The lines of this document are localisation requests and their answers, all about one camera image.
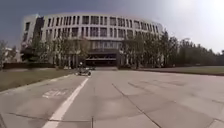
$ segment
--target building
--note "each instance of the building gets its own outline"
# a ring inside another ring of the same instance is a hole
[[[29,43],[34,35],[39,35],[45,42],[68,33],[69,39],[85,37],[90,42],[90,52],[86,60],[88,65],[120,64],[121,41],[126,36],[152,33],[160,35],[161,24],[138,18],[98,14],[98,13],[61,13],[46,16],[31,15],[24,18],[22,45]],[[75,62],[74,55],[69,61]]]

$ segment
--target sky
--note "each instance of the sky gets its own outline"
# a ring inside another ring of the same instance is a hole
[[[224,49],[224,0],[0,0],[0,40],[19,46],[24,16],[103,12],[149,19],[170,36]]]

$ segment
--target lawn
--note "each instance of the lawn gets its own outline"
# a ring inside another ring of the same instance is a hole
[[[157,68],[157,69],[146,69],[146,70],[157,71],[157,72],[190,73],[190,74],[223,75],[224,76],[224,66]]]
[[[71,73],[71,70],[0,71],[0,91],[52,79]]]

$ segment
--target bare tree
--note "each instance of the bare tree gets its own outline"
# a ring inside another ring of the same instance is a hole
[[[46,62],[54,63],[53,57],[55,56],[55,47],[56,43],[51,40],[44,43],[44,58]]]
[[[139,68],[143,59],[144,42],[143,37],[138,34],[134,38],[125,39],[122,43],[125,60],[127,60],[127,58],[131,58],[131,63],[135,65],[135,68]]]
[[[80,45],[80,57],[85,60],[89,53],[90,42],[85,38],[81,38],[79,45]]]
[[[4,40],[0,40],[0,70],[3,68],[5,60],[6,44],[7,43]]]
[[[45,43],[41,42],[40,36],[34,36],[30,40],[31,41],[26,49],[30,49],[30,51],[32,51],[33,56],[35,56],[32,57],[35,58],[33,62],[45,62],[45,54],[47,51]]]
[[[80,41],[78,39],[72,40],[72,44],[71,44],[72,50],[71,50],[71,54],[75,55],[75,66],[77,68],[78,66],[78,58],[79,58],[79,54],[80,54]]]
[[[16,54],[17,54],[16,46],[14,46],[12,48],[12,50],[9,50],[8,55],[7,55],[7,58],[9,59],[9,62],[11,62],[11,63],[16,62],[16,59],[15,59]]]
[[[54,45],[56,47],[56,61],[59,66],[65,67],[68,66],[69,55],[72,53],[72,40],[68,38],[66,33],[62,33],[62,36],[59,37]]]

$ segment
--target paved road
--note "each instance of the paved road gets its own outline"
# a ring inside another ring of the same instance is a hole
[[[94,71],[0,93],[7,128],[224,128],[224,78]]]

